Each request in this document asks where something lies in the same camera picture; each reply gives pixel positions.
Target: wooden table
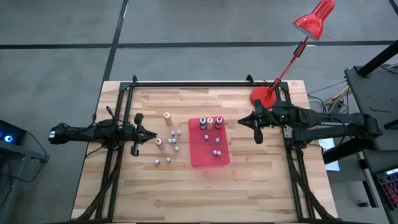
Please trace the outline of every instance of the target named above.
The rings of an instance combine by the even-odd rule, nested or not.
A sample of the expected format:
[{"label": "wooden table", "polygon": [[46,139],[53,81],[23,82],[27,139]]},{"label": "wooden table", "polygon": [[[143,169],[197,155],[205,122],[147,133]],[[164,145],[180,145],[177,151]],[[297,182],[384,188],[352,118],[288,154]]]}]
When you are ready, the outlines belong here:
[{"label": "wooden table", "polygon": [[[309,108],[304,82],[288,83],[292,103]],[[119,84],[104,83],[97,109],[98,120],[109,119],[106,106],[114,111]],[[181,130],[182,135],[177,138],[180,151],[174,152],[174,146],[168,144],[160,151],[153,139],[140,145],[139,157],[133,157],[129,150],[132,142],[126,143],[113,221],[297,221],[281,130],[264,128],[264,142],[257,145],[253,131],[237,123],[253,110],[249,101],[251,90],[249,87],[134,88],[130,120],[136,113],[142,113],[144,127],[166,142],[170,130]],[[172,127],[164,121],[165,112],[172,116]],[[231,163],[225,167],[194,169],[190,165],[188,120],[209,115],[225,118]],[[96,148],[98,144],[92,143],[88,152]],[[98,193],[105,157],[104,149],[86,159],[72,218],[79,216]],[[170,164],[165,162],[166,157],[172,159]],[[155,165],[155,159],[161,164]],[[304,160],[311,190],[336,217],[319,147],[308,145]],[[300,195],[307,217],[303,193]]]}]

